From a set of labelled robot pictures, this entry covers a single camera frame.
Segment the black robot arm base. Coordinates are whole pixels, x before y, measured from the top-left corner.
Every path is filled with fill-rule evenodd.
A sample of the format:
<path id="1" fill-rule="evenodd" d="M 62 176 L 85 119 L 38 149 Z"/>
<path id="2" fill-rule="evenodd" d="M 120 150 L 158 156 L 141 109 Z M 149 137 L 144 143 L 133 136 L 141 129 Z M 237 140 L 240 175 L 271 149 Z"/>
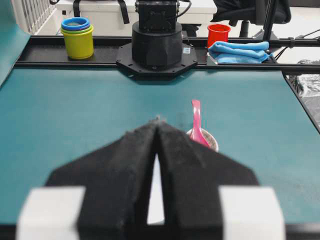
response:
<path id="1" fill-rule="evenodd" d="M 196 51 L 183 43 L 177 0 L 137 0 L 131 42 L 120 46 L 117 65 L 141 76 L 175 76 L 195 66 Z"/>

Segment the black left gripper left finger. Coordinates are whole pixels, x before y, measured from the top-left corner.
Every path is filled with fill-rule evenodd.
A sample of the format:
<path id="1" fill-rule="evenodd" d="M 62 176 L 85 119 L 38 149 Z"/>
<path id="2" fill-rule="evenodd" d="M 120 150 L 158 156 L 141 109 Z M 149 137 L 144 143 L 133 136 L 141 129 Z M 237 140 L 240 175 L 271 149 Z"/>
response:
<path id="1" fill-rule="evenodd" d="M 54 169 L 31 189 L 19 240 L 123 240 L 148 216 L 158 122 Z"/>

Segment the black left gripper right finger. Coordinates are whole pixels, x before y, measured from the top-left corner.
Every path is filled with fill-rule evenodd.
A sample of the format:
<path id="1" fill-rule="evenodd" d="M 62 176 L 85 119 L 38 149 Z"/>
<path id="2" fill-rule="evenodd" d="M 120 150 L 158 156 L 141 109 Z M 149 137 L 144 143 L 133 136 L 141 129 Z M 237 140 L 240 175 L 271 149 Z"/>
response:
<path id="1" fill-rule="evenodd" d="M 156 140 L 165 226 L 175 240 L 286 238 L 275 191 L 249 167 L 164 122 Z"/>

